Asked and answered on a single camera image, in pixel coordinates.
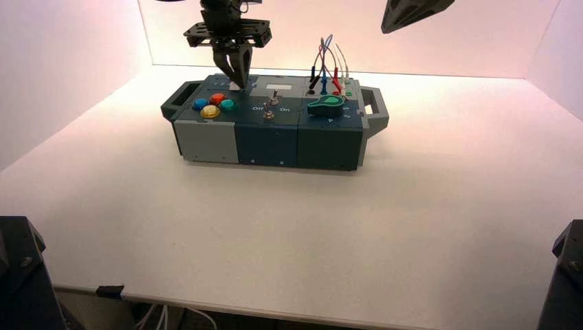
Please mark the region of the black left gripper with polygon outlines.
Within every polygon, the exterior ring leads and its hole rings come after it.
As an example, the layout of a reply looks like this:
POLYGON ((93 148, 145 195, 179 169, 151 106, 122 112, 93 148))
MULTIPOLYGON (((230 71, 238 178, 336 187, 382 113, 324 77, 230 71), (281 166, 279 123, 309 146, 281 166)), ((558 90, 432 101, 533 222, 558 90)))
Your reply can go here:
MULTIPOLYGON (((233 9, 202 10, 203 21, 194 24, 184 32, 191 47, 232 42, 235 45, 249 43, 252 47, 265 47, 272 39, 270 21, 244 19, 233 9)), ((215 65, 239 88, 245 89, 252 60, 252 47, 242 45, 236 56, 236 70, 228 62, 228 54, 213 48, 215 65)))

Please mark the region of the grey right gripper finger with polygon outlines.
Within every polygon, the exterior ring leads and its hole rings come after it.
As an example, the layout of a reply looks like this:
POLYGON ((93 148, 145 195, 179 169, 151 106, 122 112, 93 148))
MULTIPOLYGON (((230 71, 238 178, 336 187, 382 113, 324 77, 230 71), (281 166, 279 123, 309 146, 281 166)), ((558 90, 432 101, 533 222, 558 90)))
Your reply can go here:
POLYGON ((443 12, 454 0, 388 0, 382 18, 382 33, 390 34, 443 12))

